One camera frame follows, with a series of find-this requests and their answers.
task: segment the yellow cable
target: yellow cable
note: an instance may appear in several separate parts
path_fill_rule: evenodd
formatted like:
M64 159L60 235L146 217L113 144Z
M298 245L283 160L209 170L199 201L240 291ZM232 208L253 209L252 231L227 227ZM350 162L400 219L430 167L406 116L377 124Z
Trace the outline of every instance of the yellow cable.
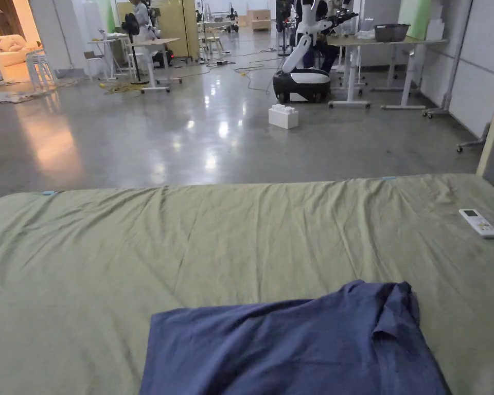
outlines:
M102 83L99 84L99 86L102 89L106 90L106 92L104 93L105 95L111 95L112 93L124 93L124 92L131 92L131 91L140 91L146 85L148 85L148 84L147 83L146 84L139 84L139 85L131 84L131 83L119 84L119 85L106 85L106 84L102 84Z

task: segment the gray basket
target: gray basket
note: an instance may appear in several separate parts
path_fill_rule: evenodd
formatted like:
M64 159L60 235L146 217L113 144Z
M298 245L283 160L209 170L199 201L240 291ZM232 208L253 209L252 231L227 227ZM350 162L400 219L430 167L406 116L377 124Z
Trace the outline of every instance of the gray basket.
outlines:
M375 40L379 43L404 41L410 25L406 23L391 23L375 26Z

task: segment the green bed sheet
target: green bed sheet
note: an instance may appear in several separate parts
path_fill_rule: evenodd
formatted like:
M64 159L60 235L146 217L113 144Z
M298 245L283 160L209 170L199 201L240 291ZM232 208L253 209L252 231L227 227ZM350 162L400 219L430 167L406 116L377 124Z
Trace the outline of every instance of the green bed sheet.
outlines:
M0 394L137 394L152 314L407 281L454 394L494 395L494 189L474 175L0 199Z

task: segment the white robot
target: white robot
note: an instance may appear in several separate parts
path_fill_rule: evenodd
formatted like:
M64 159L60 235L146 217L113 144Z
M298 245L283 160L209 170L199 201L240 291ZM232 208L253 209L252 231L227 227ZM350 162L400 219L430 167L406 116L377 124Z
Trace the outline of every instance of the white robot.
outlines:
M302 5L302 20L296 28L298 43L284 63L281 71L273 77L273 88L282 104L290 100L291 93L298 93L310 102L323 102L330 92L329 74L320 69L304 68L303 58L311 46L316 44L316 35L326 29L357 16L347 9L338 10L335 15L316 21L316 8L320 0L299 0Z

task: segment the stool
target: stool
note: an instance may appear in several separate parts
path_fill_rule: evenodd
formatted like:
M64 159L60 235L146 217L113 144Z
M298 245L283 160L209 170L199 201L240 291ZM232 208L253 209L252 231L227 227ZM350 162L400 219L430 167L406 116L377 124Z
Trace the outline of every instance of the stool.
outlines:
M29 79L31 80L34 89L36 89L37 86L41 89L44 89L44 87L49 89L49 84L55 84L53 73L49 69L46 53L43 49L28 52L26 64Z

